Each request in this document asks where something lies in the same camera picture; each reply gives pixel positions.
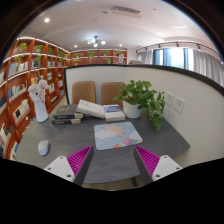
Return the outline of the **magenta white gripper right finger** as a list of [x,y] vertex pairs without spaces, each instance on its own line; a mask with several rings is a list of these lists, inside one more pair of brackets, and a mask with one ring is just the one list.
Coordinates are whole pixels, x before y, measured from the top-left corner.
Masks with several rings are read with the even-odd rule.
[[133,155],[145,185],[182,169],[168,155],[158,156],[138,145],[134,147]]

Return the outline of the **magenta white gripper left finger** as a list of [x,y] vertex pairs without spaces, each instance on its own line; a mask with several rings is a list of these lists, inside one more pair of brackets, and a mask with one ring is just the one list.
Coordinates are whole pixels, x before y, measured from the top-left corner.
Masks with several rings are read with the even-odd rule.
[[68,157],[58,156],[45,168],[45,171],[81,186],[93,155],[93,146],[89,145]]

